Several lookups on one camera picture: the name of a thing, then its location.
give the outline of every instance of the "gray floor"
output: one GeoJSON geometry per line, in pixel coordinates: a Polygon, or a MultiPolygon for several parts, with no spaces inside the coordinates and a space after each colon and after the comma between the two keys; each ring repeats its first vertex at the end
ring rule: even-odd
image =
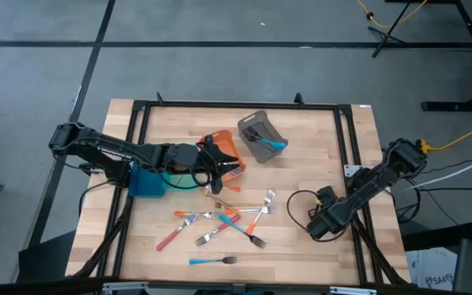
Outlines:
{"type": "MultiPolygon", "coordinates": [[[[379,21],[402,5],[365,0],[379,21]]],[[[472,1],[464,1],[472,17],[472,1]]],[[[0,0],[0,39],[94,40],[106,0],[0,0]]],[[[120,0],[105,40],[374,41],[354,0],[120,0]]],[[[453,6],[426,6],[395,33],[407,41],[470,41],[453,6]]],[[[472,113],[424,113],[423,100],[472,96],[472,51],[301,48],[108,48],[101,50],[80,120],[100,129],[112,98],[371,104],[383,145],[426,138],[442,145],[472,130],[472,113]]],[[[0,283],[14,273],[52,166],[53,128],[66,120],[89,48],[0,48],[0,283]]],[[[472,158],[472,138],[431,155],[430,167],[472,158]]],[[[420,177],[432,179],[438,174],[420,177]]],[[[65,169],[43,239],[73,230],[88,177],[65,169]]],[[[472,171],[443,183],[472,186],[472,171]]],[[[414,193],[393,190],[398,206],[414,193]]],[[[472,193],[435,193],[457,221],[472,221],[472,193]]],[[[452,222],[424,196],[426,228],[452,222]]],[[[411,232],[416,227],[402,226],[411,232]]]]}

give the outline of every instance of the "wooden table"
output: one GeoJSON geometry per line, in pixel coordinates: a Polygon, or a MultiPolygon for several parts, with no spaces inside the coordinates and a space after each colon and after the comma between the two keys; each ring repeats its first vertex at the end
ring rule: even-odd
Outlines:
{"type": "MultiPolygon", "coordinates": [[[[103,133],[125,138],[132,100],[112,100],[103,133]]],[[[381,161],[378,134],[370,106],[352,106],[362,164],[373,166],[381,161]]],[[[213,201],[200,193],[166,193],[160,199],[136,199],[130,220],[128,238],[120,277],[136,280],[189,282],[232,282],[264,284],[341,284],[358,285],[352,234],[348,230],[338,241],[315,243],[292,222],[286,211],[287,198],[298,189],[316,191],[331,185],[339,196],[345,196],[338,139],[333,112],[308,110],[266,110],[272,124],[289,145],[283,153],[265,164],[259,164],[237,135],[236,124],[253,109],[152,107],[147,128],[147,143],[195,143],[203,135],[229,129],[247,164],[239,178],[226,185],[239,186],[241,193],[223,191],[219,197],[227,202],[262,202],[269,188],[278,193],[276,212],[263,215],[254,234],[267,242],[265,249],[252,245],[235,229],[229,228],[200,247],[194,240],[216,228],[218,220],[200,219],[185,228],[162,252],[156,245],[181,225],[174,210],[212,211],[213,201]],[[189,258],[213,258],[234,255],[236,265],[188,265],[189,258]]],[[[345,118],[343,128],[348,149],[345,118]]],[[[139,124],[134,131],[137,142],[139,124]]],[[[351,151],[347,151],[352,162],[351,151]]],[[[101,183],[104,175],[93,175],[89,186],[101,183]]],[[[81,214],[66,274],[83,266],[103,239],[114,188],[104,186],[88,193],[81,214]]],[[[307,210],[315,205],[314,197],[297,195],[291,203],[295,218],[302,224],[309,220],[307,210]]],[[[409,280],[393,201],[386,193],[370,202],[379,248],[398,274],[409,280]]],[[[238,222],[246,228],[255,214],[243,213],[238,222]]],[[[116,253],[112,245],[106,275],[116,253]]],[[[373,271],[370,255],[364,245],[365,263],[370,281],[373,271]]]]}

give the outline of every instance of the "orange container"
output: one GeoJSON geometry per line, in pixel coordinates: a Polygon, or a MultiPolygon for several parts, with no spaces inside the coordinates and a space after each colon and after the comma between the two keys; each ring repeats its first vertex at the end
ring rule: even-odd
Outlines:
{"type": "MultiPolygon", "coordinates": [[[[245,168],[247,168],[247,165],[243,163],[242,156],[239,155],[238,149],[234,145],[233,141],[233,134],[228,131],[227,129],[223,129],[220,131],[216,131],[215,133],[212,134],[212,138],[214,139],[214,144],[218,145],[218,148],[220,148],[221,152],[230,155],[232,157],[237,157],[238,158],[238,164],[239,167],[243,169],[243,172],[245,171],[245,168]]],[[[200,139],[200,142],[205,140],[205,136],[200,139]]],[[[232,175],[230,173],[225,173],[221,177],[221,181],[223,183],[238,178],[241,174],[238,175],[232,175]]]]}

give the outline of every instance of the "yellow cable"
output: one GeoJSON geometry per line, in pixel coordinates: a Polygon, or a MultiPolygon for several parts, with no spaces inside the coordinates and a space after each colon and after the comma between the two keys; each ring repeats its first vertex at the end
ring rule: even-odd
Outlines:
{"type": "MultiPolygon", "coordinates": [[[[367,7],[365,7],[364,3],[362,3],[361,0],[356,0],[356,1],[358,2],[358,4],[361,5],[361,7],[364,9],[364,11],[365,11],[366,14],[369,14],[369,13],[370,13],[370,11],[367,9],[367,7]]],[[[403,24],[404,22],[406,22],[407,20],[409,20],[420,8],[422,8],[422,6],[423,6],[425,3],[427,3],[427,1],[428,1],[428,0],[424,0],[413,12],[411,12],[408,16],[404,17],[402,20],[398,21],[398,24],[403,24]]],[[[371,16],[369,19],[372,20],[373,23],[374,23],[375,25],[377,25],[378,27],[380,27],[380,28],[390,28],[390,27],[393,26],[393,25],[381,25],[380,23],[378,23],[378,21],[376,21],[376,20],[374,19],[373,16],[371,16]]]]}
{"type": "Polygon", "coordinates": [[[453,145],[459,143],[460,141],[462,141],[462,140],[468,138],[468,137],[471,136],[471,135],[472,135],[472,131],[469,132],[468,134],[466,134],[466,135],[460,137],[459,139],[454,140],[454,141],[452,141],[452,142],[450,142],[450,143],[444,145],[443,147],[431,147],[431,146],[428,145],[428,144],[425,142],[425,140],[423,140],[423,139],[421,139],[421,140],[419,141],[419,145],[420,145],[420,149],[422,150],[422,152],[423,152],[424,154],[427,154],[428,151],[443,151],[444,149],[447,149],[447,148],[452,147],[453,145]]]}

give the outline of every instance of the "gray basket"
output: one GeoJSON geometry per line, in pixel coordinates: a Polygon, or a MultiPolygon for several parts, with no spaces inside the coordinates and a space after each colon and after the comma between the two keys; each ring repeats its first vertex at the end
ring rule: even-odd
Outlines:
{"type": "Polygon", "coordinates": [[[257,111],[238,122],[239,136],[256,158],[258,163],[265,163],[268,160],[278,156],[287,147],[288,140],[279,135],[276,128],[270,123],[265,111],[257,111]],[[275,150],[268,143],[260,140],[251,141],[245,136],[246,129],[252,127],[262,138],[277,142],[285,143],[285,147],[279,151],[275,150]]]}

